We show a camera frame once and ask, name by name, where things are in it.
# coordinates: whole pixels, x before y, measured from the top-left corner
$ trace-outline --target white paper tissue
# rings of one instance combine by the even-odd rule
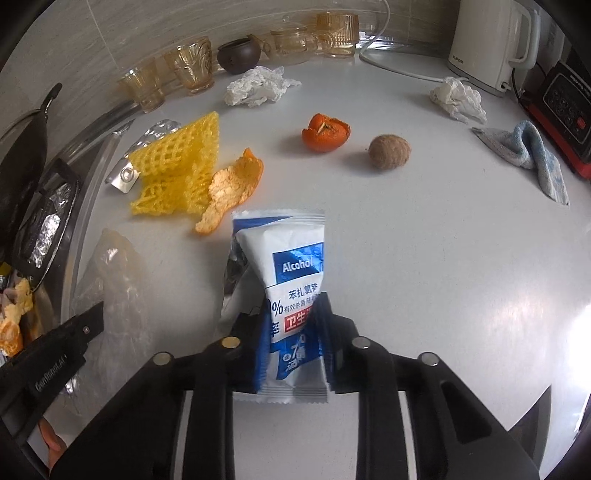
[[[466,124],[474,119],[486,123],[486,112],[480,106],[480,92],[454,77],[446,77],[439,87],[431,90],[429,97],[460,122]]]
[[[266,67],[254,67],[238,80],[228,85],[224,101],[227,105],[245,103],[250,107],[260,105],[267,100],[276,102],[292,85],[301,85],[297,80],[283,78],[283,67],[275,70]]]

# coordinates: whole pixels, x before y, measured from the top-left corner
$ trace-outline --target white power cord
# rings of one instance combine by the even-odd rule
[[[374,43],[374,41],[376,41],[377,38],[379,38],[385,31],[386,28],[388,27],[388,24],[390,23],[390,5],[388,4],[388,0],[382,0],[382,2],[384,3],[384,5],[386,6],[386,22],[384,23],[384,26],[382,27],[382,30],[380,30],[378,33],[376,33],[374,35],[374,37],[369,40],[364,46],[363,48],[361,48],[361,50],[359,51],[359,58],[367,63],[369,63],[370,65],[374,65],[375,67],[379,67],[381,69],[384,70],[389,70],[391,72],[394,73],[399,73],[400,75],[406,75],[407,77],[413,77],[416,79],[421,79],[421,80],[428,80],[429,82],[437,82],[437,83],[443,83],[444,80],[441,78],[436,78],[436,77],[430,77],[428,75],[420,75],[418,73],[413,73],[413,72],[406,72],[405,70],[400,70],[391,66],[387,66],[387,65],[383,65],[380,62],[377,62],[375,60],[370,59],[369,57],[367,57],[365,55],[365,51],[369,48],[369,46]]]

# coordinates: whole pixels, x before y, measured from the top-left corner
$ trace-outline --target kettle base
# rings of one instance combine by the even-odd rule
[[[449,60],[447,61],[447,68],[449,68],[453,73],[455,73],[456,75],[460,76],[460,77],[465,77],[467,78],[468,82],[471,83],[472,85],[474,85],[475,87],[481,88],[482,90],[484,90],[485,92],[488,93],[492,93],[493,95],[497,96],[497,97],[502,97],[505,96],[505,92],[506,90],[497,90],[494,87],[491,87],[490,85],[487,85],[486,83],[481,82],[480,80],[474,78],[472,75],[470,75],[469,73],[464,72],[462,69],[459,69],[458,67],[456,67],[453,63],[451,63]]]

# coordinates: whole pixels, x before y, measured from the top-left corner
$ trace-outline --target percent sign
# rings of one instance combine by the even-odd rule
[[[275,312],[275,316],[283,315],[283,305],[281,304],[281,300],[274,301],[273,305],[271,305],[271,310]]]

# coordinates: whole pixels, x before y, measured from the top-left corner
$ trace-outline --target brown round ball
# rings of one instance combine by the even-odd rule
[[[371,164],[380,170],[401,167],[410,157],[410,143],[397,135],[380,135],[369,145]]]

